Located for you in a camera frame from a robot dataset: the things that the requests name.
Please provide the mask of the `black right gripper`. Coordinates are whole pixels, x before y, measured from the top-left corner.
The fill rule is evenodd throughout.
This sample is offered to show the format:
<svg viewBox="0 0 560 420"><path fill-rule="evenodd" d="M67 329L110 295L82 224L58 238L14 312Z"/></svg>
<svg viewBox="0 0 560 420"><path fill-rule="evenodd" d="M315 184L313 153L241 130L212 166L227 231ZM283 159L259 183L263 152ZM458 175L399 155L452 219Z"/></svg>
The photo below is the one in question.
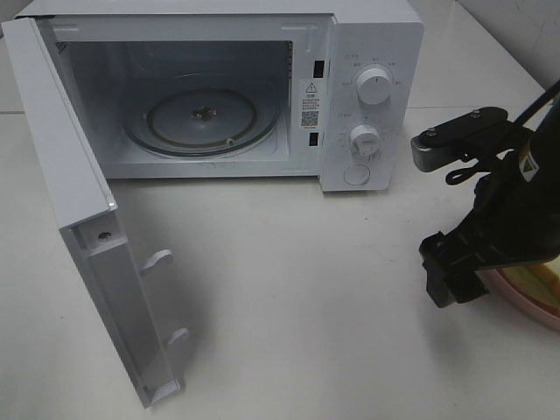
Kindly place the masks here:
<svg viewBox="0 0 560 420"><path fill-rule="evenodd" d="M478 270L549 261L559 254L559 142L556 129L522 129L477 159L472 210L449 234L419 248L426 291L438 308L489 293Z"/></svg>

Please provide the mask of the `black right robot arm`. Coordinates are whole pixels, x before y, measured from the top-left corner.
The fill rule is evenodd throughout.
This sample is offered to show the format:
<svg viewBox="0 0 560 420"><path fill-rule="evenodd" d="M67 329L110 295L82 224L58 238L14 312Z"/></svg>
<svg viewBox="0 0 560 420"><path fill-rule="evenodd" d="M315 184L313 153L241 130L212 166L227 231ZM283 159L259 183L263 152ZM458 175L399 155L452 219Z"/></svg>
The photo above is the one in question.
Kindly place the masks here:
<svg viewBox="0 0 560 420"><path fill-rule="evenodd" d="M559 86L514 121L484 107L423 131L410 141L413 162L433 172L454 162L445 182L476 174L474 202L449 233L420 244L426 291L435 305L464 304L487 294L479 270L541 263L559 255Z"/></svg>

